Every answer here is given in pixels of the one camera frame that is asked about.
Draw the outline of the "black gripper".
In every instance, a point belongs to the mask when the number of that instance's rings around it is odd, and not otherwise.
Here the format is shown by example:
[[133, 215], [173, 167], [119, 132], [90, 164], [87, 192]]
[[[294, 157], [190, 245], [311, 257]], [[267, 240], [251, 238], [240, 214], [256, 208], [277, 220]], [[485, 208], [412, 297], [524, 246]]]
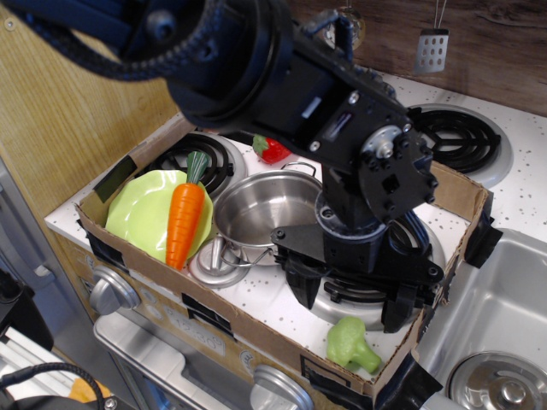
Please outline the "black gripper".
[[415, 208], [433, 199], [432, 193], [364, 199], [321, 192], [315, 200], [314, 224], [280, 227], [271, 233], [278, 249], [276, 261], [297, 301], [311, 309], [325, 277], [369, 279], [375, 284], [385, 279], [400, 285], [384, 302], [383, 332], [400, 331], [424, 305], [420, 288], [411, 284], [438, 284], [442, 279], [427, 278], [426, 271], [431, 268], [434, 276], [437, 266], [412, 256], [403, 257], [410, 262], [406, 272], [393, 272], [386, 265], [391, 246], [385, 234], [397, 219], [417, 216]]

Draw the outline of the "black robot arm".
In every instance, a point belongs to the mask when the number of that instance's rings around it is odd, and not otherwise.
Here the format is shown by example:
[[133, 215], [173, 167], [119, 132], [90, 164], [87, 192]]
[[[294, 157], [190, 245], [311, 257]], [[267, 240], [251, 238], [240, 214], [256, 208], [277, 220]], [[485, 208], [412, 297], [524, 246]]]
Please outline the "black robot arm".
[[297, 300], [314, 305], [323, 278], [335, 300], [383, 295], [385, 332], [431, 303], [441, 269], [394, 242], [403, 220], [428, 237], [415, 208], [434, 201], [432, 152], [407, 109], [353, 62], [352, 25], [335, 10], [300, 24], [283, 1], [8, 1], [50, 47], [104, 78], [163, 78], [194, 125], [253, 132], [322, 166], [306, 225], [270, 239]]

